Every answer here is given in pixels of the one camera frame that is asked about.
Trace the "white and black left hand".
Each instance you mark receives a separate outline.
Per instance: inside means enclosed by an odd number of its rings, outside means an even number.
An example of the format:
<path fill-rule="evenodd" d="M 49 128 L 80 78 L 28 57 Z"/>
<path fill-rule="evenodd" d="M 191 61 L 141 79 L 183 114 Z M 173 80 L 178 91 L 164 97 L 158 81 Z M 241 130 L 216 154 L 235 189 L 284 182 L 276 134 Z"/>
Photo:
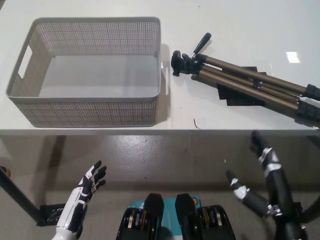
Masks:
<path fill-rule="evenodd" d="M 107 167 L 99 160 L 83 175 L 72 190 L 56 224 L 56 233 L 76 240 L 81 236 L 88 204 L 94 193 L 106 184 Z"/>

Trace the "black and white right hand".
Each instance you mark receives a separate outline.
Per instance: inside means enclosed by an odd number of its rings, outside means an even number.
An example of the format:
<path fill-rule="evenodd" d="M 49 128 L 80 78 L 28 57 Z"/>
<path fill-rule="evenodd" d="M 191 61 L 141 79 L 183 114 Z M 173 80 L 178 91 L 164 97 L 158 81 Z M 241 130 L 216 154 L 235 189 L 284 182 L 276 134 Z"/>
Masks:
<path fill-rule="evenodd" d="M 226 177 L 235 197 L 259 217 L 297 218 L 297 210 L 285 171 L 273 147 L 258 132 L 251 133 L 251 150 L 256 154 L 266 181 L 268 199 L 254 193 L 242 184 L 235 173 L 228 169 Z"/>

